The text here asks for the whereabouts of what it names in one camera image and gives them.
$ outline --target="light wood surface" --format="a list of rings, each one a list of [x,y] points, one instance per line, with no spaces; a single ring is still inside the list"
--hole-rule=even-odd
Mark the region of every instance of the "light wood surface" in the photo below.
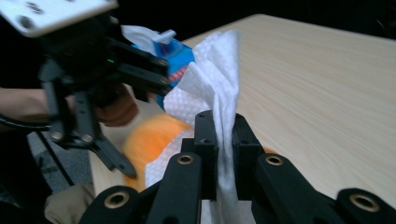
[[[396,207],[396,42],[265,15],[216,31],[231,29],[241,31],[237,112],[262,145],[332,198],[360,188]],[[97,193],[117,183],[98,165]]]

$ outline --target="tissue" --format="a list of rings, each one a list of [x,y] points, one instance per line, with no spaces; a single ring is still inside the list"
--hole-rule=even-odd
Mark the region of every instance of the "tissue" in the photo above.
[[[233,172],[232,131],[239,96],[239,38],[236,30],[215,32],[192,49],[194,62],[183,78],[164,98],[164,110],[172,117],[194,127],[195,115],[212,110],[219,146],[217,201],[211,204],[213,223],[240,223],[238,199]],[[160,163],[180,151],[181,138],[191,137],[193,130],[183,132],[169,145],[157,161],[148,164],[146,176],[155,183],[163,176]]]

